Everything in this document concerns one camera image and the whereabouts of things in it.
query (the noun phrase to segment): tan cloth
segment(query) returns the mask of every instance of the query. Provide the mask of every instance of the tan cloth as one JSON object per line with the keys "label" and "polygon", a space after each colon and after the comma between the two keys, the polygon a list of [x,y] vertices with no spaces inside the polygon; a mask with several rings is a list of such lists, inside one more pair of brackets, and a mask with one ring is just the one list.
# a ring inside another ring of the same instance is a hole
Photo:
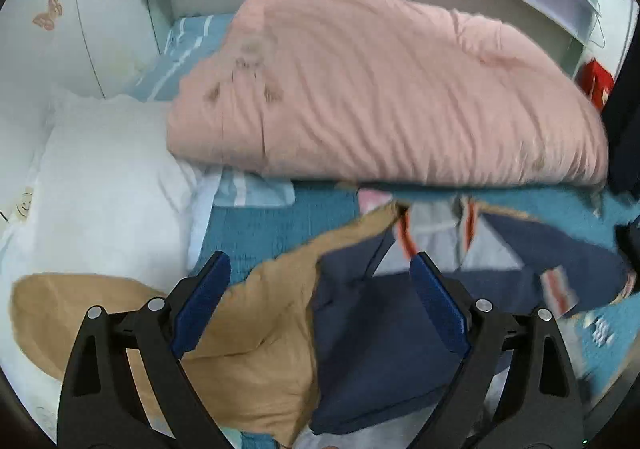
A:
{"label": "tan cloth", "polygon": [[[312,313],[308,304],[316,263],[329,251],[377,235],[393,224],[396,203],[314,238],[255,267],[229,288],[198,347],[182,367],[209,414],[220,425],[270,433],[291,447],[318,401]],[[84,274],[30,275],[14,286],[11,317],[22,351],[43,371],[62,379],[85,311],[140,308],[162,295],[137,281]],[[160,416],[138,352],[132,372],[149,416]]]}

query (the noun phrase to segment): striped pillowcase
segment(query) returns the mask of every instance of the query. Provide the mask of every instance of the striped pillowcase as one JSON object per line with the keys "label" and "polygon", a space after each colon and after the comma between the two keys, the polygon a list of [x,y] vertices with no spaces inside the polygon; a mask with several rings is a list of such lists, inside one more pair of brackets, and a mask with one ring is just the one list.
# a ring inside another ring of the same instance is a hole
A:
{"label": "striped pillowcase", "polygon": [[180,79],[201,59],[218,51],[234,14],[183,17],[169,30],[163,54],[127,95],[142,102],[171,101],[178,94]]}

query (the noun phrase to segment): pink fabric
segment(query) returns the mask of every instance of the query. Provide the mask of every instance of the pink fabric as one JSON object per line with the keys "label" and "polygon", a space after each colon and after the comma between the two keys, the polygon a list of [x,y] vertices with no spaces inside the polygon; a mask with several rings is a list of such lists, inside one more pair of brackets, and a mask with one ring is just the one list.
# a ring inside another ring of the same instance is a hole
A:
{"label": "pink fabric", "polygon": [[246,0],[180,83],[176,155],[268,176],[597,184],[597,111],[496,20],[407,0]]}
{"label": "pink fabric", "polygon": [[358,191],[358,206],[360,213],[369,214],[372,210],[388,204],[394,198],[393,194],[376,191],[375,189],[360,189]]}

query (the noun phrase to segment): orange stripe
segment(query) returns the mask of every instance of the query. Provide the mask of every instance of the orange stripe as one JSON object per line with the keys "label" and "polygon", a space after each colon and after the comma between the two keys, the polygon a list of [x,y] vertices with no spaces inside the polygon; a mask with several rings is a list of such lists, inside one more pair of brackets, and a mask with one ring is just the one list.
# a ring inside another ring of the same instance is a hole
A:
{"label": "orange stripe", "polygon": [[474,239],[476,235],[476,204],[473,200],[468,201],[468,206],[466,207],[466,211],[468,215],[466,217],[466,238],[465,238],[465,252],[468,252],[471,247],[471,241]]}
{"label": "orange stripe", "polygon": [[398,239],[407,259],[412,259],[418,253],[418,247],[409,233],[409,210],[406,210],[398,221]]}
{"label": "orange stripe", "polygon": [[551,289],[551,295],[556,300],[560,314],[564,315],[569,311],[569,301],[560,287],[558,272],[556,272],[556,269],[548,270],[546,276],[549,282],[549,288]]}

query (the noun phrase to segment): blue pillowcase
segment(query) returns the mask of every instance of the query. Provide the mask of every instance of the blue pillowcase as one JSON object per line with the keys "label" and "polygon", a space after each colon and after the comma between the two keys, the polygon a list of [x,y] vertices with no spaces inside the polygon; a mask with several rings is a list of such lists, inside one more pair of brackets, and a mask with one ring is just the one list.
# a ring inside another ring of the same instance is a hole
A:
{"label": "blue pillowcase", "polygon": [[173,100],[180,79],[205,57],[218,51],[234,14],[183,17],[169,30],[163,54],[154,67],[127,90],[142,102]]}
{"label": "blue pillowcase", "polygon": [[290,180],[261,178],[225,167],[213,204],[216,207],[270,209],[290,206],[295,200],[296,194]]}

